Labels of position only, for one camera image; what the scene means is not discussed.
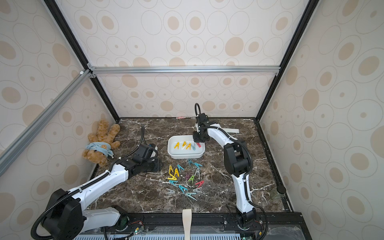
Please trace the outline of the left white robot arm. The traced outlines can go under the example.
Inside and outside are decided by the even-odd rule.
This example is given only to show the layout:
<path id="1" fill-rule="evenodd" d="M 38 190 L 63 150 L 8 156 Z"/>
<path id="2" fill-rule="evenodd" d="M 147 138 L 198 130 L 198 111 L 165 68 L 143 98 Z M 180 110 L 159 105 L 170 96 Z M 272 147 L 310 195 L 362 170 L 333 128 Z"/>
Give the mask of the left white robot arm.
<path id="1" fill-rule="evenodd" d="M 103 174 L 69 191 L 59 189 L 31 229 L 35 240 L 72 240 L 80 233 L 103 227 L 126 228 L 128 213 L 119 206 L 89 210 L 100 196 L 142 173 L 159 172 L 162 162 L 155 144 L 141 144 L 131 155 L 119 158 Z"/>

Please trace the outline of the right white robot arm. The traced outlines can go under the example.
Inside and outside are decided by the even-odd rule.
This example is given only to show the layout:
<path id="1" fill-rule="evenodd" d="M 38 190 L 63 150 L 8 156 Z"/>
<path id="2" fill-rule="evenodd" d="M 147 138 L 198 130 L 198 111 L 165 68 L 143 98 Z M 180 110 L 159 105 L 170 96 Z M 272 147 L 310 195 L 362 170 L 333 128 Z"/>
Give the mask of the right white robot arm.
<path id="1" fill-rule="evenodd" d="M 224 153 L 224 166 L 233 178 L 236 192 L 236 218 L 241 228 L 247 228 L 257 216 L 252 203 L 249 186 L 249 174 L 253 169 L 253 161 L 247 145 L 228 134 L 220 124 L 210 121 L 208 116 L 200 113 L 196 116 L 196 128 L 193 139 L 196 143 L 205 143 L 214 139 Z"/>

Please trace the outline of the white plastic storage box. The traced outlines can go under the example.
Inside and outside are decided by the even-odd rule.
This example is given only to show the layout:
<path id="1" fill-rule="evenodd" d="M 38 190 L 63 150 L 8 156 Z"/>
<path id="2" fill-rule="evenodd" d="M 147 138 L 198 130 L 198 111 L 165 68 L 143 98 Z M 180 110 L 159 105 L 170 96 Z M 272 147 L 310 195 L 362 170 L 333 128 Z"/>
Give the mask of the white plastic storage box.
<path id="1" fill-rule="evenodd" d="M 172 159 L 198 159 L 205 150 L 205 144 L 196 143 L 192 135 L 172 136 L 168 140 L 168 154 Z"/>

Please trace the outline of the yellow clothespin upper pair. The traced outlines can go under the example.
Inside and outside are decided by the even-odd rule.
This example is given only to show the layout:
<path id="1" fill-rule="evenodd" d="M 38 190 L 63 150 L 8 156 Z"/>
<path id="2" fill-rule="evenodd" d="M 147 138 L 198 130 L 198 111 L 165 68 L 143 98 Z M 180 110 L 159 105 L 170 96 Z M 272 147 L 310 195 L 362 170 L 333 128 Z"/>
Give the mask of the yellow clothespin upper pair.
<path id="1" fill-rule="evenodd" d="M 178 171 L 178 168 L 173 168 L 172 165 L 169 165 L 169 175 L 172 177 L 172 178 L 177 178 L 180 176 L 179 174 L 179 171 Z"/>

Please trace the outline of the white paper strip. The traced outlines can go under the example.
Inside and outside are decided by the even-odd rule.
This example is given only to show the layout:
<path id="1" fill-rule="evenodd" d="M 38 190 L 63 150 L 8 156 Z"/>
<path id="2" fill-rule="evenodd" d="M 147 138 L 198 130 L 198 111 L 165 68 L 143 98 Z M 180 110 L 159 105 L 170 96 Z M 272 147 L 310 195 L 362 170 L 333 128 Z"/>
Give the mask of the white paper strip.
<path id="1" fill-rule="evenodd" d="M 240 133 L 239 129 L 227 129 L 227 128 L 225 128 L 224 131 L 227 133 L 231 133 L 231 134 L 239 134 Z"/>

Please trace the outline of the teal clothespin top right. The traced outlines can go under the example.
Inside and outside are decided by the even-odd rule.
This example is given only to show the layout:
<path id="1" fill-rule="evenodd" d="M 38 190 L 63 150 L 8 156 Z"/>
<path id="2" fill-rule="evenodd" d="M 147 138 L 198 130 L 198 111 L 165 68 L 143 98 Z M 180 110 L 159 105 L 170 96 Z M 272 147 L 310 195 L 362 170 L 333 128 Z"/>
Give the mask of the teal clothespin top right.
<path id="1" fill-rule="evenodd" d="M 191 167 L 191 166 L 195 166 L 195 167 L 197 167 L 198 169 L 200 169 L 203 165 L 201 165 L 201 164 L 199 164 L 199 163 L 195 163 L 195 162 L 193 162 L 191 159 L 188 159 L 187 160 L 187 162 L 188 162 L 188 165 Z"/>

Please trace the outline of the grey clothespin centre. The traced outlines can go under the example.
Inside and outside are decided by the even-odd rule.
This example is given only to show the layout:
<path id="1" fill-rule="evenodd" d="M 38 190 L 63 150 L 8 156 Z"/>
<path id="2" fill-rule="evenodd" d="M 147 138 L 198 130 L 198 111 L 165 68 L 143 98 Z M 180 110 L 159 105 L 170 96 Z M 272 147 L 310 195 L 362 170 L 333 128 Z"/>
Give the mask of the grey clothespin centre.
<path id="1" fill-rule="evenodd" d="M 197 169 L 196 169 L 195 177 L 196 177 L 197 179 L 199 179 L 199 180 L 201 179 L 200 168 L 197 168 Z"/>

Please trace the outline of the grey clothespin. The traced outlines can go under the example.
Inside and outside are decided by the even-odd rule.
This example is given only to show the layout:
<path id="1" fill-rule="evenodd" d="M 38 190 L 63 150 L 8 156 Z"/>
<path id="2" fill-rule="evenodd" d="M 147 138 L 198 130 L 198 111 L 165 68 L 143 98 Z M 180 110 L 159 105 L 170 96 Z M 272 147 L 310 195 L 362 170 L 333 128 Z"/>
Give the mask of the grey clothespin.
<path id="1" fill-rule="evenodd" d="M 166 195 L 174 195 L 176 192 L 172 189 L 167 189 Z"/>
<path id="2" fill-rule="evenodd" d="M 199 179 L 199 180 L 201 179 L 200 168 L 197 168 L 197 169 L 196 169 L 195 177 L 196 177 L 197 179 Z"/>

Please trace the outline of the grey clothespin left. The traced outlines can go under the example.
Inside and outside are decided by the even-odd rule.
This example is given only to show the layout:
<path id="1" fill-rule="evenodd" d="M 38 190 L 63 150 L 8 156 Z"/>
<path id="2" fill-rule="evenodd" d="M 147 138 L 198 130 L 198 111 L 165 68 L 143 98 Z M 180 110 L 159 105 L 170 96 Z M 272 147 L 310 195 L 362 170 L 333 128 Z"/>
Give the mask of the grey clothespin left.
<path id="1" fill-rule="evenodd" d="M 174 195 L 176 192 L 172 189 L 167 189 L 166 195 Z"/>

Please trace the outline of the brown teddy bear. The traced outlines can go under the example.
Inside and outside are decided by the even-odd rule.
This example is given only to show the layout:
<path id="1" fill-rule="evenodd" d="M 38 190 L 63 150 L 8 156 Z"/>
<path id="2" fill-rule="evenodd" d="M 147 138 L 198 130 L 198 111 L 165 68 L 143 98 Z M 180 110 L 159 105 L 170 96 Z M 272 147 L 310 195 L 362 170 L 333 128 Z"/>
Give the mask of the brown teddy bear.
<path id="1" fill-rule="evenodd" d="M 120 125 L 113 124 L 110 126 L 106 119 L 101 119 L 98 122 L 96 134 L 91 133 L 88 135 L 90 143 L 83 151 L 82 158 L 102 167 L 106 166 L 108 158 L 114 158 L 113 150 L 121 145 L 119 141 L 115 141 L 120 129 Z"/>

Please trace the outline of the pale teal clothespin bottom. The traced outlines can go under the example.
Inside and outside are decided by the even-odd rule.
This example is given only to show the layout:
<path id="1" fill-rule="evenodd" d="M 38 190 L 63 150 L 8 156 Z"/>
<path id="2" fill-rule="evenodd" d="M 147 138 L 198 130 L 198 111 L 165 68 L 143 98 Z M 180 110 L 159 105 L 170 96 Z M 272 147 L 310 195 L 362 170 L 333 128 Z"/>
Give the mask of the pale teal clothespin bottom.
<path id="1" fill-rule="evenodd" d="M 192 200 L 195 200 L 195 201 L 197 201 L 197 199 L 195 198 L 195 195 L 196 195 L 197 193 L 195 193 L 195 192 L 192 192 L 192 193 L 185 193 L 185 195 L 188 197 L 188 198 L 191 198 Z"/>

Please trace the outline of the silver aluminium rail back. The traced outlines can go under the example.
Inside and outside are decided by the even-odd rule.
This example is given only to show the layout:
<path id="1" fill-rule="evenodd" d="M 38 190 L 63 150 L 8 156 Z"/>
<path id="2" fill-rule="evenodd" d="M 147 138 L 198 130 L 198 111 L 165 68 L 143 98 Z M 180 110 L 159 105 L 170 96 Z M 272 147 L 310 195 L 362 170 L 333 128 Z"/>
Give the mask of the silver aluminium rail back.
<path id="1" fill-rule="evenodd" d="M 280 66 L 92 67 L 95 74 L 278 73 Z"/>

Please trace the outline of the silver aluminium rail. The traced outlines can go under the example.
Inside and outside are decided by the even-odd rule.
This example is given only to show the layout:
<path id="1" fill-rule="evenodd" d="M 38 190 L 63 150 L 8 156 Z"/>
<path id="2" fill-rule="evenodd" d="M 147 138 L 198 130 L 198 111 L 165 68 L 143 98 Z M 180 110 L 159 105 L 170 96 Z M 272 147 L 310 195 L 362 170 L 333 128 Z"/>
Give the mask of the silver aluminium rail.
<path id="1" fill-rule="evenodd" d="M 92 67 L 95 74 L 278 73 L 280 66 Z"/>
<path id="2" fill-rule="evenodd" d="M 77 91 L 83 82 L 90 78 L 91 71 L 81 73 L 38 115 L 38 117 L 4 150 L 1 155 L 1 175 L 20 156 L 32 140 L 41 132 L 62 106 Z"/>

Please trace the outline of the silver aluminium rail left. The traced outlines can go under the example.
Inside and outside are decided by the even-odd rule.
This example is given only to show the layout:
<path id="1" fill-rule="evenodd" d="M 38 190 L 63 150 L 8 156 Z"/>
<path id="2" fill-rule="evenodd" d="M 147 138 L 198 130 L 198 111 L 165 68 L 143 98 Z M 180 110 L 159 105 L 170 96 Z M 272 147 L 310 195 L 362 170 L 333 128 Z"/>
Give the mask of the silver aluminium rail left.
<path id="1" fill-rule="evenodd" d="M 38 115 L 38 117 L 4 150 L 1 155 L 1 175 L 20 156 L 32 140 L 41 132 L 62 106 L 77 91 L 83 82 L 90 78 L 91 71 L 81 73 Z"/>

